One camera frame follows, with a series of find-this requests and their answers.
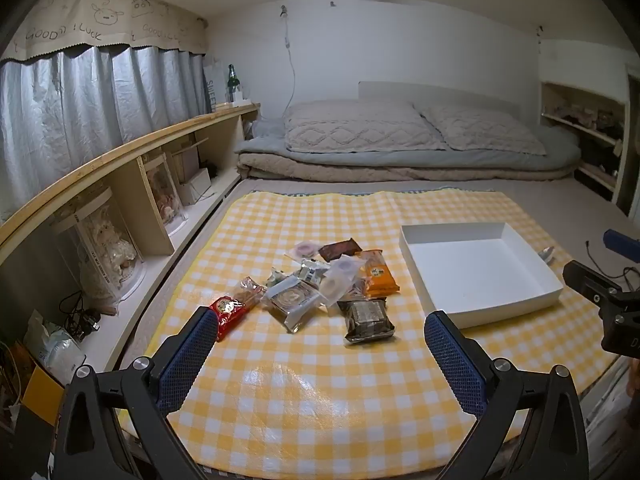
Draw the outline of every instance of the shelf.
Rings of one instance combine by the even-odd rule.
[[[146,275],[132,295],[120,302],[118,315],[102,316],[100,330],[89,334],[80,343],[80,348],[86,354],[86,363],[96,372],[113,369],[127,338],[158,286],[197,230],[239,180],[236,168],[226,168],[211,179],[211,187],[204,195],[206,198],[185,207],[188,215],[185,225],[170,237],[174,253],[171,256],[147,256]]]
[[[556,117],[555,115],[542,114],[542,116],[552,121],[555,121],[556,123],[561,123],[561,124],[566,124],[567,126],[571,126],[572,128],[575,128],[576,130],[580,130],[581,132],[590,134],[591,136],[596,137],[597,139],[604,140],[606,143],[610,144],[611,146],[615,146],[616,143],[618,142],[616,139],[613,139],[612,137],[609,137],[605,134],[601,134],[597,130],[590,130],[588,128],[585,128],[584,126],[580,126],[580,124],[573,124],[569,121],[565,121],[564,119],[561,119],[560,117]]]
[[[243,114],[255,114],[258,108],[258,104],[230,108],[174,124],[127,142],[73,170],[29,200],[0,226],[0,264],[52,213],[117,168],[124,166],[143,153],[150,152],[192,132],[209,128],[214,124],[225,123],[225,121]]]
[[[602,184],[604,187],[609,189],[609,191],[616,190],[616,179],[610,174],[607,174],[599,168],[596,168],[596,166],[594,166],[593,164],[588,164],[584,161],[580,161],[578,171],[581,171],[585,175],[588,175],[598,184]]]

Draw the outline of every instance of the curtain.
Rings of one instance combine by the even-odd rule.
[[[209,111],[202,55],[78,46],[0,66],[0,220],[93,158]]]

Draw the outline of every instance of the white cardboard box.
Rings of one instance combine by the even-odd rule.
[[[562,283],[505,222],[402,226],[400,248],[425,314],[443,310],[458,328],[554,304]]]

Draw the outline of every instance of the orange snack package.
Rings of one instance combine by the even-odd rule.
[[[382,250],[360,251],[356,256],[366,260],[364,272],[367,275],[367,285],[364,293],[368,299],[386,298],[400,290],[400,287],[391,275],[382,256]]]

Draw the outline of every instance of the quilted pillow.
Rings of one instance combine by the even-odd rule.
[[[407,102],[331,100],[300,103],[285,116],[292,152],[446,150],[440,133]]]
[[[501,150],[546,155],[542,142],[521,122],[496,110],[431,106],[425,117],[454,150]]]

